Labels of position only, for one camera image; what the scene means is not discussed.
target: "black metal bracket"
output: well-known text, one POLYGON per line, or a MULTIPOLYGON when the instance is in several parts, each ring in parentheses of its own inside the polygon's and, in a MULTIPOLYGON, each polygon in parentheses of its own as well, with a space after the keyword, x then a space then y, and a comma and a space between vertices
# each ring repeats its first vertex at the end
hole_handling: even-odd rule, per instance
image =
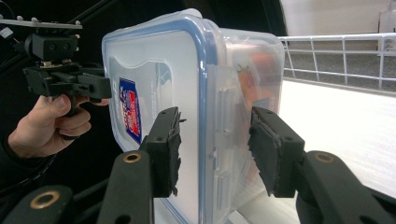
MULTIPOLYGON (((79 21, 81 24, 85 24, 91 19, 95 18, 104 10, 113 6, 117 2, 118 0, 101 0, 92 7, 88 8, 87 10, 79 14, 78 16, 76 16, 73 20, 69 21, 68 24, 75 24, 76 21, 79 21)), ((69 28, 60 29, 59 34, 70 35, 73 31, 74 31, 73 29, 69 29, 69 28)), ((11 59, 2 63, 0 65, 0 74, 4 74, 7 71, 10 71, 14 67, 19 66, 21 64, 28 63, 31 59, 27 57, 27 55, 28 54, 24 50, 22 50, 21 53, 15 55, 11 59)))
MULTIPOLYGON (((104 69, 84 68, 70 63, 48 68, 28 67, 23 69, 28 89, 38 95, 59 96, 66 94, 71 102, 67 117, 77 113, 75 96, 88 96, 93 103, 111 98, 110 79, 103 77, 104 69)), ((74 140, 79 136, 62 135, 64 140, 74 140)))
POLYGON ((152 198, 176 193, 180 114, 162 111, 137 151, 116 158, 98 223, 154 223, 152 198))
POLYGON ((272 111, 253 107, 249 146, 269 195, 298 191, 301 223, 396 223, 395 211, 387 212, 340 158, 305 153, 304 140, 272 111))

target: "clear plastic container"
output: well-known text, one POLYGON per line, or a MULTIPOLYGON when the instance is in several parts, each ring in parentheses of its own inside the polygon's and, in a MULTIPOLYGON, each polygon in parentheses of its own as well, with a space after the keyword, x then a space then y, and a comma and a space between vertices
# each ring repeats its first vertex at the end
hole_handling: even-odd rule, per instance
POLYGON ((178 195, 165 204, 180 223, 224 223, 264 191, 248 151, 253 105, 277 113, 284 51, 273 35, 220 29, 194 9, 106 35, 114 136, 138 149, 157 114, 178 106, 178 195))

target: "red and blue label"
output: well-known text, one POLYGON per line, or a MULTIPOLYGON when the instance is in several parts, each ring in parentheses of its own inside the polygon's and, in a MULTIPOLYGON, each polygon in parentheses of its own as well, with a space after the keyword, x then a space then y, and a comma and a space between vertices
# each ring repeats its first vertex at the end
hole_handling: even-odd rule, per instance
POLYGON ((120 102, 125 130, 140 145, 142 143, 142 122, 136 84, 133 81, 120 78, 120 102))

